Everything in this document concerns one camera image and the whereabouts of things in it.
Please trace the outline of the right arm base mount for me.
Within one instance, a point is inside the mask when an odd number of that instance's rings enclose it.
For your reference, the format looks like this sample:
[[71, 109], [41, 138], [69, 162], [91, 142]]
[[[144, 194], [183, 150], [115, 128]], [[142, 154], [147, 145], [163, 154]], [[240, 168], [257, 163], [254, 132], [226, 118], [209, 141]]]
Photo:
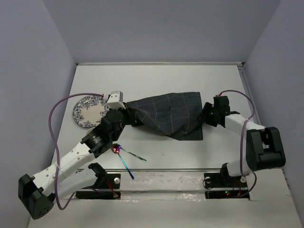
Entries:
[[242, 181], [240, 176], [223, 178], [220, 173], [208, 172], [204, 174], [202, 185], [208, 200], [250, 198], [247, 181]]

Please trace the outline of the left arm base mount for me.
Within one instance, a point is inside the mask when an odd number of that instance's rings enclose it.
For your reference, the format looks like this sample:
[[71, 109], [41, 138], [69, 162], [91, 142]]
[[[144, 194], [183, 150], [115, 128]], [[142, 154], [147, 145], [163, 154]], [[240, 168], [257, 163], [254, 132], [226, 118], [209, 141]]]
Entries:
[[91, 163], [88, 168], [78, 171], [89, 171], [88, 175], [93, 180], [88, 186], [78, 190], [76, 199], [80, 200], [119, 200], [121, 197], [121, 174], [118, 172], [106, 172], [99, 163]]

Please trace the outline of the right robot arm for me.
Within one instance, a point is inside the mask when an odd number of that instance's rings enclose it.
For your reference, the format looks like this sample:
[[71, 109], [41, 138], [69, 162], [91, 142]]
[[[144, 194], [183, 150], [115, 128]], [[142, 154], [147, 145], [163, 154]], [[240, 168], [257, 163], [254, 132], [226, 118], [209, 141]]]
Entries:
[[239, 112], [231, 111], [227, 96], [215, 96], [213, 101], [213, 104], [205, 103], [199, 120], [213, 127], [220, 125], [240, 136], [239, 159], [223, 164], [220, 169], [217, 180], [223, 186], [230, 186], [236, 177], [285, 166], [279, 129], [258, 125]]

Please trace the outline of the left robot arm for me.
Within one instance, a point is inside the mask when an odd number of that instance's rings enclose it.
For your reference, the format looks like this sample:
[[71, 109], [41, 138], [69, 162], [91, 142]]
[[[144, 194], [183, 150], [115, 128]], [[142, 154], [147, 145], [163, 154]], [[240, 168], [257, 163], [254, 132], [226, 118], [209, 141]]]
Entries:
[[59, 196], [59, 184], [78, 168], [111, 149], [126, 125], [134, 124], [134, 113], [129, 108], [110, 110], [89, 134], [60, 161], [41, 172], [24, 174], [18, 181], [18, 198], [33, 219], [46, 215]]

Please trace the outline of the dark checked cloth napkin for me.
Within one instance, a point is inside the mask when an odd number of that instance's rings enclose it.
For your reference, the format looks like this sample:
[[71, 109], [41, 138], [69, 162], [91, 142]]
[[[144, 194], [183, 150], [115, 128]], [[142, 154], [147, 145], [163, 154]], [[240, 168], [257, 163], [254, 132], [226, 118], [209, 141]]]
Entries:
[[169, 93], [127, 102], [136, 109], [142, 124], [152, 131], [179, 141], [201, 141], [200, 92]]

